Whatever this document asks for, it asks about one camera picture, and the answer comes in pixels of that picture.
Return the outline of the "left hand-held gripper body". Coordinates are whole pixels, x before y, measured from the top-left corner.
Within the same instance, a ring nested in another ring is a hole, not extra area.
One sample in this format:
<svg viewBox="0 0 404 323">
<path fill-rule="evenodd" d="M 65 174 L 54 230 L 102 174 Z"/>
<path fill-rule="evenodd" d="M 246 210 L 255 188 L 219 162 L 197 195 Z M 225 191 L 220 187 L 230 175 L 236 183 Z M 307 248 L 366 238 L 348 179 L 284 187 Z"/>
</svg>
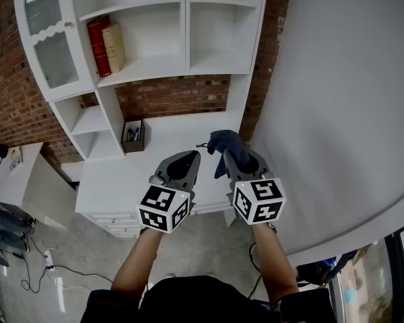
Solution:
<svg viewBox="0 0 404 323">
<path fill-rule="evenodd" d="M 195 206 L 193 187 L 201 163 L 196 150 L 176 153 L 157 167 L 149 178 L 147 192 L 136 205 L 139 222 L 167 234 L 172 233 Z"/>
</svg>

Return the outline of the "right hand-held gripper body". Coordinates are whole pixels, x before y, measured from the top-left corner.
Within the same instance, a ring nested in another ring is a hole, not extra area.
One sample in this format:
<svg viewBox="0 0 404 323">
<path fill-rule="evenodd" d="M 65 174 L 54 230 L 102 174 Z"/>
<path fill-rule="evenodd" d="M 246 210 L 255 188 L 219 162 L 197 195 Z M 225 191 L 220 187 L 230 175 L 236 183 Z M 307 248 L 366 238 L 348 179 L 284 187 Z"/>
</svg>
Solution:
<svg viewBox="0 0 404 323">
<path fill-rule="evenodd" d="M 248 156 L 249 162 L 242 165 L 233 153 L 224 151 L 230 203 L 249 225 L 276 221 L 287 201 L 281 180 L 258 153 L 249 149 Z"/>
</svg>

